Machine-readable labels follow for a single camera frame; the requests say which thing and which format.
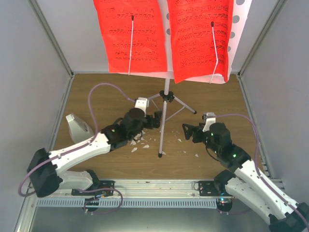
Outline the white metronome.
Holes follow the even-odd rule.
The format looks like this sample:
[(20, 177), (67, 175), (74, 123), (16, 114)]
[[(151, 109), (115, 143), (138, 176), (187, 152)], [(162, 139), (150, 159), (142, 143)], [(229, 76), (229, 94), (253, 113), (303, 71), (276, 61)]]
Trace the white metronome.
[(94, 132), (90, 126), (76, 114), (67, 115), (66, 121), (68, 123), (70, 137), (75, 144), (94, 136)]

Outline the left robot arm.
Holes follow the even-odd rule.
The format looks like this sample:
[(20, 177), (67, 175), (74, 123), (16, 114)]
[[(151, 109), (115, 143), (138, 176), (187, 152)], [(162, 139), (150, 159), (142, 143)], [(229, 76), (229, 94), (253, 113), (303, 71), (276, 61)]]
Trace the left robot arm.
[(147, 115), (132, 108), (123, 117), (100, 130), (93, 137), (60, 150), (37, 150), (27, 168), (34, 192), (39, 198), (61, 189), (76, 189), (95, 195), (99, 180), (92, 170), (71, 172), (70, 168), (92, 157), (124, 147), (142, 135), (143, 129), (159, 128), (162, 111)]

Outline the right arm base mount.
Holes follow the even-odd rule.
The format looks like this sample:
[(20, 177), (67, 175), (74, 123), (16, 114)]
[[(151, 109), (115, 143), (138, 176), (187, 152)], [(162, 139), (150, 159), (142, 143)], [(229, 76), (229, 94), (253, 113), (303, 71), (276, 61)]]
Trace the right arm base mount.
[(199, 180), (193, 184), (193, 189), (202, 197), (220, 197), (222, 194), (214, 180)]

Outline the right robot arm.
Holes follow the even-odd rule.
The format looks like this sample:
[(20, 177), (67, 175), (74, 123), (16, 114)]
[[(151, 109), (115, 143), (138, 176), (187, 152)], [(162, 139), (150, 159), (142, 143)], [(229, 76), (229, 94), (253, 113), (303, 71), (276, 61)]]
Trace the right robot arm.
[(271, 232), (302, 232), (309, 227), (309, 206), (298, 203), (256, 167), (254, 160), (231, 140), (224, 123), (183, 124), (186, 140), (203, 143), (225, 170), (214, 178), (214, 191), (239, 199), (268, 225)]

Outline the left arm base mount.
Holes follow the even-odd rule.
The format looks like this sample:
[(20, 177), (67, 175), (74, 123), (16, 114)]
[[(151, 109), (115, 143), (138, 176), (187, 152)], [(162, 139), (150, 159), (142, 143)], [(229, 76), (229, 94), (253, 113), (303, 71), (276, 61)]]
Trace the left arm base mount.
[(114, 188), (115, 181), (113, 180), (100, 180), (98, 184), (92, 184), (88, 189), (85, 191), (80, 191), (77, 189), (73, 189), (71, 191), (72, 196), (112, 196), (113, 190), (99, 190), (99, 189), (105, 189), (105, 188)]

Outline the white tripod music stand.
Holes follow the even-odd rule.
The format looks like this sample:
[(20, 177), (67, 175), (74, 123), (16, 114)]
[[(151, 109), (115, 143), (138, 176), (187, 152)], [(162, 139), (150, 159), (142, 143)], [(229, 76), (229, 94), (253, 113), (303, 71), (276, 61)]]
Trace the white tripod music stand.
[[(169, 29), (169, 9), (168, 9), (168, 0), (157, 0), (159, 3), (161, 15), (162, 15), (162, 22), (165, 32), (165, 49), (167, 55), (167, 66), (168, 69), (166, 72), (138, 72), (138, 73), (122, 73), (121, 74), (135, 74), (135, 75), (144, 75), (144, 76), (153, 76), (153, 77), (161, 77), (165, 80), (165, 87), (162, 91), (159, 92), (159, 97), (162, 98), (163, 103), (167, 104), (175, 100), (175, 96), (169, 89), (170, 80), (174, 80), (173, 75), (173, 67), (172, 67), (172, 55), (171, 55), (171, 43), (170, 43), (170, 29)], [(231, 74), (232, 71), (232, 63), (233, 59), (236, 54), (236, 50), (240, 41), (241, 34), (244, 29), (244, 25), (247, 20), (247, 16), (249, 13), (249, 9), (251, 7), (251, 1), (249, 0), (233, 0), (233, 18), (232, 18), (232, 27), (230, 33), (230, 39), (228, 42), (228, 61), (229, 61), (229, 69), (228, 69), (228, 76)], [(190, 81), (197, 81), (197, 82), (208, 82), (208, 77), (193, 77), (187, 80)]]

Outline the red sheet music paper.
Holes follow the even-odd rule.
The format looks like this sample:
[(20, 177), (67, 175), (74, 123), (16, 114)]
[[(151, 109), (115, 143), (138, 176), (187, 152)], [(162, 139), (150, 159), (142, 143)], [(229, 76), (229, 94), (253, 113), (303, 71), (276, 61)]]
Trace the red sheet music paper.
[(165, 32), (156, 0), (96, 0), (111, 73), (166, 72)]

